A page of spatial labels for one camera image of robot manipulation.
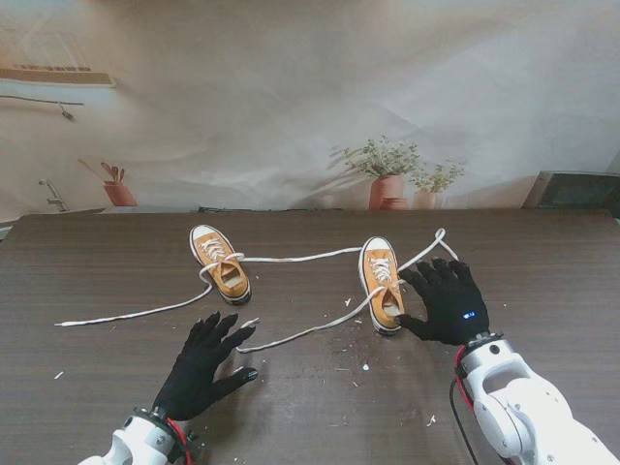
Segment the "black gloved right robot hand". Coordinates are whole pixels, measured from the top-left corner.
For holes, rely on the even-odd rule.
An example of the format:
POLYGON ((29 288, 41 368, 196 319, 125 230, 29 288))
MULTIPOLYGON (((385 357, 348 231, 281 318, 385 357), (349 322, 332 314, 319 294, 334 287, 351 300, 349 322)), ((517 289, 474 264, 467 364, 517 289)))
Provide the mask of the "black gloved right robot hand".
POLYGON ((420 261, 415 269, 401 270, 399 277, 421 297, 427 319, 402 314, 396 321, 419 339, 458 346, 489 332, 486 305, 465 263, 420 261))

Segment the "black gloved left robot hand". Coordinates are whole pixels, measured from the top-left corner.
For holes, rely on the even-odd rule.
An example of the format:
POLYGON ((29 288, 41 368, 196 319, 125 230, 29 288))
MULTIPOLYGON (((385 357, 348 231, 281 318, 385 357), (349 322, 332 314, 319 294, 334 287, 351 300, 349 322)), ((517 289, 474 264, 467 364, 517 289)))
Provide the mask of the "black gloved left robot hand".
POLYGON ((228 377, 215 378, 220 365, 255 332, 251 326, 230 332, 237 319, 236 314, 223 318, 216 312, 192 326, 153 401, 154 409, 164 410, 174 421, 188 421, 257 378, 258 371, 253 367, 242 367, 228 377))

